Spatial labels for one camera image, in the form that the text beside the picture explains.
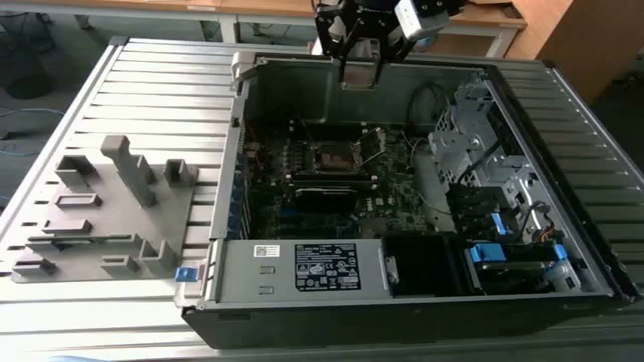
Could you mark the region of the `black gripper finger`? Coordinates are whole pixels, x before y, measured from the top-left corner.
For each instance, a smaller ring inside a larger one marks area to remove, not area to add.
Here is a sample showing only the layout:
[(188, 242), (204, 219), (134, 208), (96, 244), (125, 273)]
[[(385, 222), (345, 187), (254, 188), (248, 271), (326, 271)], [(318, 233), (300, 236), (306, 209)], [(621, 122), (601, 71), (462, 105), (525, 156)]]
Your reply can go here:
[(338, 17), (338, 1), (313, 2), (313, 21), (317, 32), (318, 53), (333, 60), (338, 67), (338, 83), (344, 87), (361, 87), (362, 70), (348, 66), (346, 61), (354, 49), (357, 35), (346, 35), (342, 21)]
[(388, 34), (380, 35), (376, 40), (377, 53), (374, 57), (372, 86), (376, 86), (380, 82), (380, 76), (384, 70), (384, 66), (388, 63), (396, 63), (402, 61), (416, 44), (414, 40), (406, 39), (401, 26), (393, 28)]

